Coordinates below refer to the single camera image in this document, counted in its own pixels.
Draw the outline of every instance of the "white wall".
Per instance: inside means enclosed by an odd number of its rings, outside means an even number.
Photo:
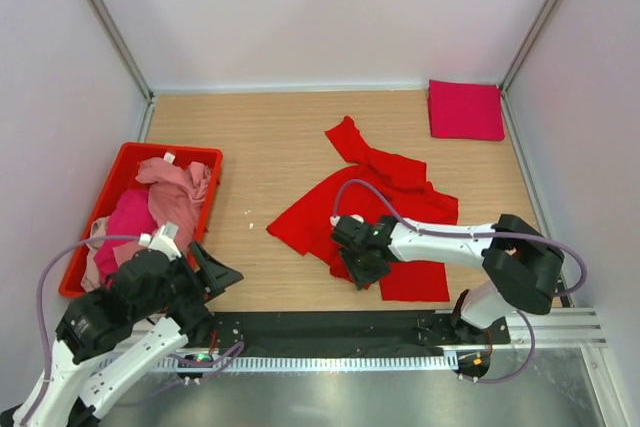
[[[543,0],[105,0],[155,89],[501,80]]]
[[[636,398],[639,81],[638,0],[564,0],[509,95],[553,231],[591,268],[576,298],[597,309]]]
[[[142,96],[85,0],[0,0],[0,410],[42,370],[35,289],[46,262],[79,238]],[[51,276],[54,326],[65,303]]]

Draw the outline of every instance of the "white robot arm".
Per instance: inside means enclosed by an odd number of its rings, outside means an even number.
[[[175,230],[168,224],[141,236],[147,249],[124,263],[108,286],[69,304],[56,329],[48,378],[43,373],[24,404],[0,414],[0,427],[95,427],[159,360],[189,342],[208,343],[214,321],[204,304],[243,277],[197,243],[190,246],[200,268],[194,272],[173,242]],[[136,322],[163,310],[147,335],[94,374]]]
[[[391,272],[390,263],[430,260],[462,264],[486,272],[489,280],[462,293],[452,314],[461,339],[477,337],[515,311],[543,315],[560,278],[564,255],[542,243],[491,238],[494,232],[541,237],[522,219],[502,215],[495,224],[472,227],[427,224],[384,216],[376,224],[359,216],[331,219],[332,239],[358,288]],[[436,232],[426,235],[422,232]]]

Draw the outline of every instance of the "pink cloth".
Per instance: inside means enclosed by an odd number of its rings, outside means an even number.
[[[149,192],[125,190],[118,199],[115,210],[107,221],[107,235],[151,234],[158,224],[149,212]],[[94,261],[100,271],[100,282],[104,283],[109,274],[117,272],[120,265],[131,260],[133,254],[141,250],[137,242],[107,240],[98,250]]]
[[[504,139],[500,90],[495,85],[431,80],[427,109],[433,137]]]
[[[211,181],[211,169],[191,162],[185,170],[159,157],[140,164],[136,180],[149,188],[149,212],[158,225],[178,226],[175,243],[186,252],[198,225],[200,210]]]

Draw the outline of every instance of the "red shirt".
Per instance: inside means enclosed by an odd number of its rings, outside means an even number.
[[[325,133],[342,158],[354,165],[327,177],[267,227],[300,255],[311,252],[329,265],[332,275],[351,280],[340,246],[331,240],[329,222],[338,189],[351,179],[372,184],[403,217],[442,224],[458,221],[458,199],[434,190],[424,162],[370,147],[348,116]],[[345,214],[375,223],[389,212],[369,189],[356,184],[340,201],[339,215]],[[449,301],[446,271],[439,262],[393,262],[391,273],[380,280],[380,290],[384,300]]]

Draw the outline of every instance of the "red cloth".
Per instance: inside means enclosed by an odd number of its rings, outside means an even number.
[[[455,224],[458,199],[441,194],[427,182],[427,164],[369,147],[351,117],[325,132],[342,158],[354,163],[326,178],[280,215],[267,231],[300,255],[311,252],[325,261],[335,277],[351,280],[333,242],[329,219],[340,187],[362,179],[382,192],[403,217],[421,222]],[[340,201],[340,215],[358,214],[374,223],[389,214],[366,187],[352,185]],[[391,273],[380,280],[384,300],[449,301],[444,264],[395,262]]]
[[[429,82],[431,135],[444,139],[503,140],[500,90],[495,85]]]

